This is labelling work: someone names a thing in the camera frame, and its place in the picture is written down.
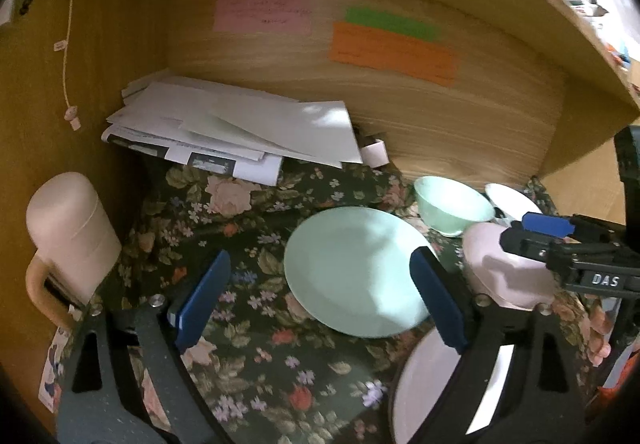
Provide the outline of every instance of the green sticky note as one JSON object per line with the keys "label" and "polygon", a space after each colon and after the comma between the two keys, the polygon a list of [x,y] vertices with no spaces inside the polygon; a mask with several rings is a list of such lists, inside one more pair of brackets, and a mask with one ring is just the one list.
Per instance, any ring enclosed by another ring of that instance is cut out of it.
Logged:
{"label": "green sticky note", "polygon": [[440,37],[440,28],[432,24],[369,8],[348,8],[345,21],[359,26],[413,36],[427,42],[436,42]]}

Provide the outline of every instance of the screw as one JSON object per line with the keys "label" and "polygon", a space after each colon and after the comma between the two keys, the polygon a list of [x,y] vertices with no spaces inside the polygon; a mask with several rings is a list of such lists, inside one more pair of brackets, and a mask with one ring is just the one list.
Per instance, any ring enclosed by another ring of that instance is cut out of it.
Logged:
{"label": "screw", "polygon": [[474,301],[478,307],[489,307],[492,302],[491,298],[486,294],[477,294]]}
{"label": "screw", "polygon": [[164,296],[162,294],[154,294],[149,298],[149,305],[151,307],[162,307],[164,305]]}
{"label": "screw", "polygon": [[551,314],[551,307],[549,307],[546,303],[538,303],[536,305],[536,310],[543,316],[549,316]]}
{"label": "screw", "polygon": [[102,303],[94,303],[90,308],[89,308],[89,314],[91,316],[99,316],[100,314],[102,314]]}

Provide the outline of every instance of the floral fabric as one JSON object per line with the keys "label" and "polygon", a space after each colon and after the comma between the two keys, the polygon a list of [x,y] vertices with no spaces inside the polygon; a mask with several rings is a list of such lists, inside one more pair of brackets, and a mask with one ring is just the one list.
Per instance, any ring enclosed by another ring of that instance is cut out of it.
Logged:
{"label": "floral fabric", "polygon": [[[430,241],[445,268],[463,268],[459,239],[429,230],[412,188],[391,165],[344,169],[286,160],[275,187],[173,166],[145,200],[120,261],[92,301],[126,309],[171,288],[207,255],[226,249],[227,290],[194,347],[182,356],[198,391],[239,444],[388,443],[388,392],[399,366],[433,327],[430,319],[397,336],[361,339],[307,313],[284,277],[284,248],[304,219],[323,209],[369,206],[405,218]],[[533,180],[526,193],[552,205]],[[584,309],[559,294],[568,339],[584,352]],[[131,351],[145,406],[170,430],[138,348]]]}

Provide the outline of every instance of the white bowl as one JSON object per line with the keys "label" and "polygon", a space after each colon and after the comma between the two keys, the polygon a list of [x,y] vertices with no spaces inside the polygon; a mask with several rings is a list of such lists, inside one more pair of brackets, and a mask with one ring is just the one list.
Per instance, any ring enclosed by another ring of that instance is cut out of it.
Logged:
{"label": "white bowl", "polygon": [[504,218],[497,221],[505,227],[511,226],[514,220],[522,221],[525,213],[542,213],[532,200],[509,186],[494,182],[487,184],[484,192],[491,204],[504,213]]}

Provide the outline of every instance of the white cord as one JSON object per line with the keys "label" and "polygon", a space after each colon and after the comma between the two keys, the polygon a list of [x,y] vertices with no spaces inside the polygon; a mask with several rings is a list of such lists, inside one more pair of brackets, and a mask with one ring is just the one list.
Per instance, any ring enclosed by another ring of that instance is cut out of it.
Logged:
{"label": "white cord", "polygon": [[65,103],[67,108],[71,107],[69,103],[69,96],[66,94],[66,53],[69,47],[69,36],[71,36],[71,15],[74,12],[74,0],[69,0],[69,14],[66,20],[66,37],[65,37],[65,49],[62,54],[62,94],[65,95]]}
{"label": "white cord", "polygon": [[65,48],[64,48],[65,52],[63,52],[62,54],[62,94],[65,97],[65,103],[66,103],[65,120],[69,121],[71,128],[73,128],[74,131],[76,131],[81,126],[80,119],[78,118],[78,107],[71,106],[71,103],[69,103],[69,96],[66,92],[66,60],[67,60],[67,54],[69,50],[69,38],[71,37],[71,17],[73,15],[73,11],[74,11],[74,0],[69,0],[69,12],[66,19],[66,36],[65,36]]}

